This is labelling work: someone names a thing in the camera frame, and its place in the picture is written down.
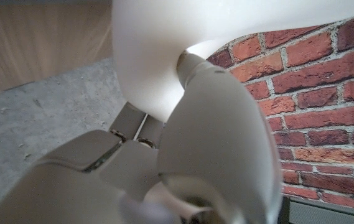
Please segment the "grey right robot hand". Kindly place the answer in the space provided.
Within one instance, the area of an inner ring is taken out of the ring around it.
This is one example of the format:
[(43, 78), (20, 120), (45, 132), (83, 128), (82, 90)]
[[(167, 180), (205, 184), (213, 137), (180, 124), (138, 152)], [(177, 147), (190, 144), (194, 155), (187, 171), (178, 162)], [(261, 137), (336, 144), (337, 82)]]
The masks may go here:
[(0, 223), (276, 223), (281, 166), (268, 122), (224, 68), (184, 53), (166, 122), (126, 104), (45, 155), (0, 202)]

